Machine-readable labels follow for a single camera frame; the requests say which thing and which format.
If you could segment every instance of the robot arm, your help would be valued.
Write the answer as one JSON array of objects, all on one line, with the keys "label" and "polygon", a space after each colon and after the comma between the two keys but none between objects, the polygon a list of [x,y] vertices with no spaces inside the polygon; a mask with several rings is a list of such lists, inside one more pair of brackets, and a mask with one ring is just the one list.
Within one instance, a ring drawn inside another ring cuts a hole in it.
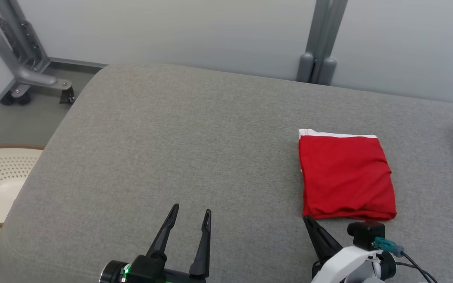
[{"label": "robot arm", "polygon": [[343,248],[312,217],[304,217],[304,223],[320,263],[313,265],[312,283],[340,283],[344,279],[345,283],[363,283],[369,278],[382,282],[396,274],[394,258],[373,244],[376,237],[385,237],[383,224],[349,224],[347,233],[354,237],[354,246]]}]

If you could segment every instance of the caster wheel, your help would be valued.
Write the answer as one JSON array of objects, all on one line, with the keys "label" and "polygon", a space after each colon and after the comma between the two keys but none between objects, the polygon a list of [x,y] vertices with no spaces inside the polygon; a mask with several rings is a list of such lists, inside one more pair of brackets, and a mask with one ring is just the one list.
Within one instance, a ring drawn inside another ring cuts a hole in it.
[{"label": "caster wheel", "polygon": [[67,90],[63,90],[63,93],[61,94],[61,100],[59,103],[61,104],[73,104],[74,101],[76,100],[76,97],[74,97],[74,90],[71,88],[68,88]]},{"label": "caster wheel", "polygon": [[29,102],[31,102],[31,97],[29,96],[29,93],[25,92],[24,95],[16,97],[15,102],[20,105],[29,104]]},{"label": "caster wheel", "polygon": [[5,96],[0,100],[0,103],[6,106],[10,106],[11,104],[14,104],[15,98],[11,96],[11,91],[8,91]]}]

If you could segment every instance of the gray upholstered surface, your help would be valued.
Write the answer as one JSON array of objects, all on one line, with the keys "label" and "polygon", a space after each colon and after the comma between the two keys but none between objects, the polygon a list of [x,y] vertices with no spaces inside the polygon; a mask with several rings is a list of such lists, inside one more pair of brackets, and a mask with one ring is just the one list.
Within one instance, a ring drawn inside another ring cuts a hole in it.
[{"label": "gray upholstered surface", "polygon": [[[308,282],[298,129],[376,134],[397,198],[387,237],[453,282],[453,104],[213,72],[120,65],[63,120],[5,223],[16,283],[95,283],[181,206],[167,267],[187,271],[212,210],[210,282]],[[343,245],[349,219],[321,221]],[[391,282],[420,282],[401,267]]]}]

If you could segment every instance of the folded red shorts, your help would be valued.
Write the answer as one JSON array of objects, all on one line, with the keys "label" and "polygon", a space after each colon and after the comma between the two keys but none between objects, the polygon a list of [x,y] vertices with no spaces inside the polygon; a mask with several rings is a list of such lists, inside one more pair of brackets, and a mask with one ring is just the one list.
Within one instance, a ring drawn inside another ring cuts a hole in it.
[{"label": "folded red shorts", "polygon": [[376,136],[300,130],[304,212],[316,219],[396,216],[391,170]]}]

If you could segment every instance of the gray metal leg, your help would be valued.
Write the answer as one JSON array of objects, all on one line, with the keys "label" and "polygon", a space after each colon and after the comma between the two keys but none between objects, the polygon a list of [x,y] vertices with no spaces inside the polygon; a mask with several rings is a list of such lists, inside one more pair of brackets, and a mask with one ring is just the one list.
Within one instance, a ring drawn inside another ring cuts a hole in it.
[{"label": "gray metal leg", "polygon": [[24,18],[16,0],[0,0],[0,56],[15,76],[16,86],[11,96],[20,98],[30,86],[44,86],[63,90],[61,103],[74,102],[72,82],[51,75],[42,74],[49,65],[46,55],[32,25]]},{"label": "gray metal leg", "polygon": [[27,37],[20,26],[20,19],[17,17],[13,7],[8,0],[0,0],[0,14],[8,22],[8,27],[15,36],[16,41],[26,53],[27,58],[34,58],[34,51],[31,50]]},{"label": "gray metal leg", "polygon": [[337,61],[330,55],[346,6],[347,0],[316,0],[306,53],[300,57],[297,82],[331,84]]},{"label": "gray metal leg", "polygon": [[[2,38],[0,34],[0,56],[2,57],[3,61],[8,66],[8,69],[13,73],[17,82],[21,84],[27,85],[35,85],[35,86],[46,86],[49,88],[57,88],[60,90],[67,90],[72,86],[72,82],[68,79],[59,79],[57,77],[53,77],[51,75],[44,75],[38,72],[33,72],[22,66],[14,54],[11,52],[10,48],[8,47],[6,41]],[[16,92],[15,97],[19,97],[25,93],[22,92],[24,86],[20,86],[16,90],[20,90],[20,92]]]}]

